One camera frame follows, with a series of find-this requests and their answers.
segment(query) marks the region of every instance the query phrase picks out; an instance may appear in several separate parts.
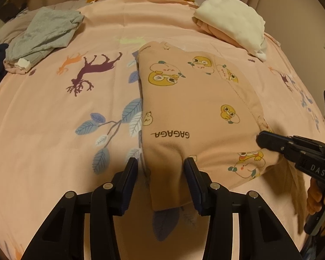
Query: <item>cartoon duck print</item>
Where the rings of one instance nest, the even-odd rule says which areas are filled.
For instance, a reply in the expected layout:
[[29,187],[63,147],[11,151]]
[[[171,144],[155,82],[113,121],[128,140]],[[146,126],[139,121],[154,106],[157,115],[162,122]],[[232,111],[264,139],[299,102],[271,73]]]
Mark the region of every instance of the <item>cartoon duck print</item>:
[[220,74],[220,76],[226,80],[229,80],[229,81],[234,81],[236,83],[238,83],[238,78],[236,75],[234,75],[231,70],[229,70],[227,67],[226,67],[226,64],[224,65],[217,65],[217,69],[218,69],[218,72]]
[[169,50],[171,47],[169,45],[167,45],[167,43],[165,43],[163,48],[164,48],[164,50]]
[[177,83],[180,76],[185,78],[177,67],[163,60],[151,65],[150,70],[152,72],[148,76],[148,81],[156,86],[171,86]]
[[153,123],[152,113],[151,113],[151,112],[147,112],[147,113],[145,114],[144,119],[143,119],[143,125],[144,125],[144,126],[148,126],[148,125],[150,125],[150,124],[152,124],[152,123]]
[[225,119],[229,124],[239,123],[240,119],[236,114],[235,109],[230,105],[222,105],[221,108],[221,118]]
[[214,72],[212,68],[212,62],[210,59],[202,56],[194,57],[193,62],[188,62],[194,69],[197,69],[199,72],[211,75]]
[[255,178],[256,170],[265,166],[264,154],[261,151],[249,153],[238,153],[238,162],[234,167],[229,167],[228,171],[235,172],[242,178]]

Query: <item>white towel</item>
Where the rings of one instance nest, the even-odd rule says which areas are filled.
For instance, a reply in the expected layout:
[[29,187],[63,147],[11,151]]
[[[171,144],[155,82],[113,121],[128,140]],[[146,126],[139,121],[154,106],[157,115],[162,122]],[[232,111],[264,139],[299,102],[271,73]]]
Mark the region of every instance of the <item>white towel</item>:
[[240,0],[206,0],[194,16],[266,61],[265,21],[252,7]]

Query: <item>orange deer print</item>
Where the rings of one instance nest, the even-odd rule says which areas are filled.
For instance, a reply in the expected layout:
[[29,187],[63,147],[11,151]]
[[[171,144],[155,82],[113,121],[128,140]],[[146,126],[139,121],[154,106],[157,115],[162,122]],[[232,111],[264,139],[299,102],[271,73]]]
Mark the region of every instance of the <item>orange deer print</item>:
[[72,57],[73,55],[71,57],[67,56],[67,59],[64,61],[62,66],[59,67],[59,70],[57,71],[57,74],[61,75],[64,72],[67,72],[68,68],[66,66],[69,65],[69,64],[73,64],[73,63],[77,63],[77,62],[81,61],[82,57],[85,56],[85,54],[81,55],[80,53],[78,53],[77,56],[75,56],[75,57]]

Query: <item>pink duvet cover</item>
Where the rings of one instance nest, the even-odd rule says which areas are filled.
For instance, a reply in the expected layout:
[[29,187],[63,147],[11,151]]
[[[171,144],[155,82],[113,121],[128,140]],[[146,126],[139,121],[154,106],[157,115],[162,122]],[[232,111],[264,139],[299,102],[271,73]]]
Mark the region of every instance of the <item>pink duvet cover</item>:
[[[67,48],[28,75],[3,79],[0,247],[9,259],[21,258],[65,192],[92,191],[122,170],[128,157],[142,160],[136,56],[149,41],[209,52],[236,64],[274,132],[325,141],[323,117],[276,41],[266,37],[268,61],[262,63],[203,32],[192,20],[195,8],[181,0],[106,0],[86,6],[84,22]],[[192,205],[153,212],[148,178],[140,163],[130,208],[114,219],[121,258],[202,259],[208,219]],[[305,186],[308,179],[283,161],[235,191],[257,190],[300,248]],[[237,259],[236,222],[234,228]],[[89,259],[87,230],[84,251]]]

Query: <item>leaf print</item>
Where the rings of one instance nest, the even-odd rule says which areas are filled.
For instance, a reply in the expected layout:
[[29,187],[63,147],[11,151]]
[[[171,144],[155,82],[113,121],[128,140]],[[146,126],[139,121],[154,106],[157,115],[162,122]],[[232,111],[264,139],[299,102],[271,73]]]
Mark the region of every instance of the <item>leaf print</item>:
[[92,120],[85,121],[81,126],[76,130],[77,135],[86,135],[92,132],[95,132],[98,128],[98,125]]
[[142,129],[142,112],[138,112],[130,121],[129,131],[130,136],[136,136]]
[[128,123],[138,113],[142,111],[142,99],[134,99],[123,110],[121,122]]
[[195,208],[192,205],[188,204],[185,206],[181,206],[180,209],[182,211],[184,222],[189,227],[195,228],[198,219],[198,212],[195,210]]
[[131,60],[130,62],[128,62],[128,64],[126,65],[127,67],[131,67],[134,64],[136,64],[136,60]]
[[142,148],[142,130],[139,131],[139,148]]
[[138,51],[133,52],[132,56],[135,58],[135,61],[137,63],[137,57],[139,56],[139,52]]
[[139,72],[136,70],[133,73],[130,74],[129,77],[129,84],[134,83],[139,80]]
[[95,143],[96,146],[102,146],[106,143],[107,141],[107,136],[106,135],[102,135],[101,137],[99,137]]
[[155,211],[153,214],[153,231],[158,241],[164,241],[177,226],[179,208]]
[[197,216],[190,213],[183,213],[183,220],[188,226],[193,228],[196,227]]
[[90,114],[90,116],[91,116],[91,119],[96,123],[105,123],[106,122],[106,118],[100,113],[92,113],[92,114]]
[[132,149],[127,153],[126,156],[126,163],[129,161],[131,157],[136,158],[137,160],[139,159],[140,156],[140,150],[139,149]]
[[93,170],[94,173],[99,175],[106,170],[109,164],[109,151],[107,148],[100,149],[95,155],[93,159]]

